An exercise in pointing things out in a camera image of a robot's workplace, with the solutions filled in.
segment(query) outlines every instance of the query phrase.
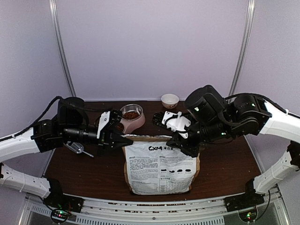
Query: pet food bowl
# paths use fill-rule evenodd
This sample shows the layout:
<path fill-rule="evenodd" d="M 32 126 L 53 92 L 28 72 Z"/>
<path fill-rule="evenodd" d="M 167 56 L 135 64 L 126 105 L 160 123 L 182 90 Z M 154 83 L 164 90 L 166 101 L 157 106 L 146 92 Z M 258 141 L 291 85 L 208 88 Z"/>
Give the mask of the pet food bowl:
<path fill-rule="evenodd" d="M 140 128 L 145 123 L 143 108 L 136 104 L 129 104 L 121 108 L 122 119 L 125 134 L 131 134 L 135 129 Z"/>

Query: black bracket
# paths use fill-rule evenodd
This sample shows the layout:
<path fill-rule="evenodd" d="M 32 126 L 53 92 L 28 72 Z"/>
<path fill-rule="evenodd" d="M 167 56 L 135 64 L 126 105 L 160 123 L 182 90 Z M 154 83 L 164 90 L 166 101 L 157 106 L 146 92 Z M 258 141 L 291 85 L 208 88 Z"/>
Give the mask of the black bracket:
<path fill-rule="evenodd" d="M 264 203 L 264 195 L 256 194 L 253 188 L 254 179 L 246 183 L 246 192 L 224 199 L 227 212 L 243 210 Z"/>
<path fill-rule="evenodd" d="M 287 147 L 287 152 L 291 155 L 291 164 L 300 168 L 300 144 L 291 141 L 291 144 Z"/>
<path fill-rule="evenodd" d="M 172 138 L 167 141 L 166 145 L 173 148 L 179 148 L 183 154 L 193 158 L 197 157 L 200 151 L 199 143 L 196 143 L 195 145 L 189 144 L 178 133 L 173 134 Z"/>
<path fill-rule="evenodd" d="M 3 166 L 3 163 L 0 163 L 0 179 L 4 177 L 3 174 L 2 174 L 2 172 L 1 172 L 2 166 Z"/>
<path fill-rule="evenodd" d="M 47 179 L 50 183 L 50 194 L 44 199 L 44 203 L 56 209 L 65 211 L 81 212 L 84 199 L 64 195 L 58 180 Z"/>
<path fill-rule="evenodd" d="M 36 142 L 40 152 L 50 151 L 64 145 L 62 137 L 55 132 L 54 124 L 52 120 L 42 120 L 33 127 L 31 139 Z"/>

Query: kibble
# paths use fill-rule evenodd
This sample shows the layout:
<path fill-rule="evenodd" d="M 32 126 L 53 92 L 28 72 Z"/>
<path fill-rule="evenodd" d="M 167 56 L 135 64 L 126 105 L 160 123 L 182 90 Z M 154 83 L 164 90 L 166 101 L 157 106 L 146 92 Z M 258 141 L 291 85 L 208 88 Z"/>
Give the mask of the kibble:
<path fill-rule="evenodd" d="M 117 125 L 117 129 L 123 132 L 123 130 L 124 130 L 124 125 L 123 125 L 122 123 L 119 123 L 119 124 Z"/>
<path fill-rule="evenodd" d="M 126 120 L 134 120 L 139 117 L 137 112 L 127 112 L 123 115 L 123 118 Z"/>

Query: white cable tie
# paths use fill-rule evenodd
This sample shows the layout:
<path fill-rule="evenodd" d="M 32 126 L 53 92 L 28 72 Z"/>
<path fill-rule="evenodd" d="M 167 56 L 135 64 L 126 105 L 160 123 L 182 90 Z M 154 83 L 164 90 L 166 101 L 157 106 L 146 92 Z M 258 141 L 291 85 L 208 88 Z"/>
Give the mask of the white cable tie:
<path fill-rule="evenodd" d="M 23 186 L 22 186 L 22 188 L 21 188 L 21 190 L 20 190 L 20 193 L 23 191 L 23 188 L 24 188 L 24 186 L 25 186 L 25 174 L 23 173 L 23 177 L 24 177 L 24 182 L 23 182 Z"/>
<path fill-rule="evenodd" d="M 283 179 L 281 179 L 281 178 L 277 178 L 277 177 L 274 176 L 273 166 L 271 166 L 271 173 L 272 173 L 272 177 L 273 177 L 274 179 L 276 179 L 276 180 L 283 180 Z"/>

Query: cxm logo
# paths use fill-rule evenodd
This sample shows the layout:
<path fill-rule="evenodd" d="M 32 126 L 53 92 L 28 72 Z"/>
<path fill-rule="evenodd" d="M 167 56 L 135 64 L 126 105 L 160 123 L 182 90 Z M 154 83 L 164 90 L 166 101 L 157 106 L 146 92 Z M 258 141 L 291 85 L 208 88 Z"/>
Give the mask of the cxm logo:
<path fill-rule="evenodd" d="M 162 146 L 159 146 L 159 147 L 153 147 L 153 146 L 149 146 L 149 151 L 157 151 L 157 150 L 162 150 L 163 147 Z"/>

